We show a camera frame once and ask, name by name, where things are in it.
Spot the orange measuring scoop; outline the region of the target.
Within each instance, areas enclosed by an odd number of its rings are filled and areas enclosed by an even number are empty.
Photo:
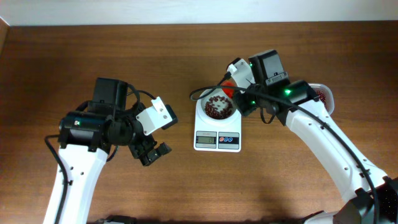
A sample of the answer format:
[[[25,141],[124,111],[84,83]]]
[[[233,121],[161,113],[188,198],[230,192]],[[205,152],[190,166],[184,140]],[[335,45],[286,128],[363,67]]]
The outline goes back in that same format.
[[[225,80],[221,83],[221,86],[233,86],[236,87],[236,82],[233,80]],[[232,88],[223,88],[222,91],[225,93],[226,96],[228,96],[230,99],[233,98],[234,95],[234,90]]]

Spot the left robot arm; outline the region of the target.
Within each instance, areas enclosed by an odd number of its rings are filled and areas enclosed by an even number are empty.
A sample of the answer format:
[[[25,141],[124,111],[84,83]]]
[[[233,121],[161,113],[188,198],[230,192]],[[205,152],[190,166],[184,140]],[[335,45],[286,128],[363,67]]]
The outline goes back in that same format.
[[[98,177],[119,147],[128,147],[143,166],[171,151],[152,133],[177,123],[176,114],[160,97],[145,107],[140,94],[127,82],[97,78],[92,100],[61,119],[54,135],[59,149],[45,137],[58,167],[44,223],[86,223]]]

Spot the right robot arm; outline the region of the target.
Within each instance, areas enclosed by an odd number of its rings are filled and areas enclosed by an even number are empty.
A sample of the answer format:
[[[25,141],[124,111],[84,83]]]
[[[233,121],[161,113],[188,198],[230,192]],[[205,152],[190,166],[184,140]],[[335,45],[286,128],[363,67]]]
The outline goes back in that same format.
[[[291,82],[276,50],[227,68],[238,90],[233,101],[243,116],[259,108],[277,118],[313,152],[345,202],[337,212],[320,211],[302,223],[397,223],[397,180],[374,165],[336,125],[316,91]]]

